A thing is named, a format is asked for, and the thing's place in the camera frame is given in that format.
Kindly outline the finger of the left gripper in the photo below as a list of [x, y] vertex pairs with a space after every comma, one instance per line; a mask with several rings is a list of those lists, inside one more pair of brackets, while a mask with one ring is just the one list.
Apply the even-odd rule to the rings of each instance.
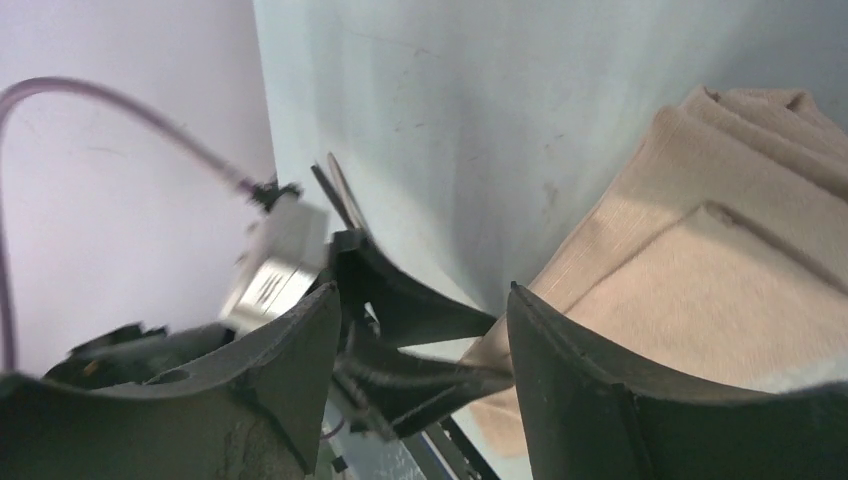
[[409, 276], [362, 230], [333, 234], [327, 271], [338, 287], [343, 322], [365, 327], [369, 304], [378, 338], [394, 347], [479, 337], [496, 321]]
[[334, 363], [334, 404], [350, 430], [385, 441], [413, 436], [513, 385], [509, 373], [407, 354], [356, 325], [340, 338]]

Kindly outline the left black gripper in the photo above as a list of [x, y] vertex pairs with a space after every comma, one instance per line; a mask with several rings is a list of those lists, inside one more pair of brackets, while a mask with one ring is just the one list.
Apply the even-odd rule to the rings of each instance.
[[74, 347], [44, 377], [84, 390], [144, 384], [221, 348], [235, 336], [233, 329], [220, 323], [176, 333], [133, 323]]

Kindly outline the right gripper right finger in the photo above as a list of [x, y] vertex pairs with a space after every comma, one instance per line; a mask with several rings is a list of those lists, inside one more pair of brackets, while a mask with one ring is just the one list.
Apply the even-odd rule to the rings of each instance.
[[537, 479], [843, 479], [847, 387], [746, 390], [658, 364], [521, 285], [507, 307]]

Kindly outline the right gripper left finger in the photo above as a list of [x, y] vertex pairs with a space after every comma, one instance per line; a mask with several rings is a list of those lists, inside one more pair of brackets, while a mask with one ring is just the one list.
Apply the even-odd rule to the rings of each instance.
[[5, 479], [302, 479], [340, 333], [325, 284], [282, 317], [144, 384], [1, 378]]

